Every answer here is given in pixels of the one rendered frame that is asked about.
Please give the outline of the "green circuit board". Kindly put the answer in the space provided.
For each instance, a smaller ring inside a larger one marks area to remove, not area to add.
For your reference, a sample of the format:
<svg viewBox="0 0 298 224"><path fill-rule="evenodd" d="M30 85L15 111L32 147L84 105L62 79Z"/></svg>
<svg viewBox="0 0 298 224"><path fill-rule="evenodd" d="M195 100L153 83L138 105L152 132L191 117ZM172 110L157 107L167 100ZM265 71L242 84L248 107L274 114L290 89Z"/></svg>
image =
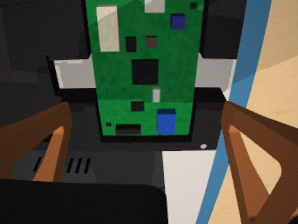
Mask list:
<svg viewBox="0 0 298 224"><path fill-rule="evenodd" d="M188 135L204 0L85 1L103 136Z"/></svg>

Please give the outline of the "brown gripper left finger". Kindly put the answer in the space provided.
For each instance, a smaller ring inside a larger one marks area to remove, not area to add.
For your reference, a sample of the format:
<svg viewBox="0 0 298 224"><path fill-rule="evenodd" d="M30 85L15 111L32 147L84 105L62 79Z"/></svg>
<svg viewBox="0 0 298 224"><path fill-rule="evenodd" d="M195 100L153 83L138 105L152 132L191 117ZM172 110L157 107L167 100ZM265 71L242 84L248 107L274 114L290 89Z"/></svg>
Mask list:
<svg viewBox="0 0 298 224"><path fill-rule="evenodd" d="M32 181L61 182L71 127L68 102L1 127L0 178L13 179L13 165L53 133L42 164Z"/></svg>

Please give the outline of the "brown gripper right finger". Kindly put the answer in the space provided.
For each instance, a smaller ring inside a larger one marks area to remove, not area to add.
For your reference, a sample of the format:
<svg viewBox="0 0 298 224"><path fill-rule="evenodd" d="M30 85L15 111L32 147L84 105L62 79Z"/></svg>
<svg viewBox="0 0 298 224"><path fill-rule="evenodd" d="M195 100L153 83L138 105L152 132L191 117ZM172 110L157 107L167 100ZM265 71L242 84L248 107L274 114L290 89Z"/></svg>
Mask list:
<svg viewBox="0 0 298 224"><path fill-rule="evenodd" d="M298 216L298 128L231 101L224 103L221 126L241 224L288 224ZM281 166L281 176L270 195L240 132Z"/></svg>

